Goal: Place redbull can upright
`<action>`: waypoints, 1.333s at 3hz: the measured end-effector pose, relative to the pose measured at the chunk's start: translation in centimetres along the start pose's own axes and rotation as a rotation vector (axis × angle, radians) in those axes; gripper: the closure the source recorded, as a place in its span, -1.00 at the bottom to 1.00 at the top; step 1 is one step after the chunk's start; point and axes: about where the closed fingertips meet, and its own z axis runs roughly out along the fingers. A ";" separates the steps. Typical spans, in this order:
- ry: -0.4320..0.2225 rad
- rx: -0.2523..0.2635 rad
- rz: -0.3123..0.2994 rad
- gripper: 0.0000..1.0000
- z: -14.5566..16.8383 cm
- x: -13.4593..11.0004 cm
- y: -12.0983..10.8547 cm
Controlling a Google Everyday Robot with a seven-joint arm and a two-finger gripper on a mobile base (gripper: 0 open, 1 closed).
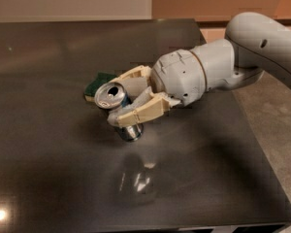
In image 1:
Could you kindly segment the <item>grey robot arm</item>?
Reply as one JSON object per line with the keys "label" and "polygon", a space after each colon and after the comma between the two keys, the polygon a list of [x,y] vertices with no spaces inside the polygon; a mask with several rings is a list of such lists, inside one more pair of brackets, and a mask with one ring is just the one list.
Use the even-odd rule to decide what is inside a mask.
{"label": "grey robot arm", "polygon": [[126,127],[151,121],[213,89],[255,83],[265,72],[291,89],[291,30],[269,17],[241,13],[229,21],[222,39],[175,50],[151,68],[138,66],[115,78],[142,89],[132,104],[111,112],[108,123]]}

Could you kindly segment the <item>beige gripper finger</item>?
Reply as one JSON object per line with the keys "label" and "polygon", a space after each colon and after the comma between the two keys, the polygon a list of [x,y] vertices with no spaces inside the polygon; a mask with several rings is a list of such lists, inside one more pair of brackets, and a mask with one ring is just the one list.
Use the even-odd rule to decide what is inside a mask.
{"label": "beige gripper finger", "polygon": [[140,65],[112,79],[112,83],[120,83],[129,96],[139,96],[150,86],[151,68]]}
{"label": "beige gripper finger", "polygon": [[180,103],[179,99],[170,97],[166,92],[154,93],[149,86],[132,104],[111,111],[108,123],[115,127],[128,127],[151,121]]}

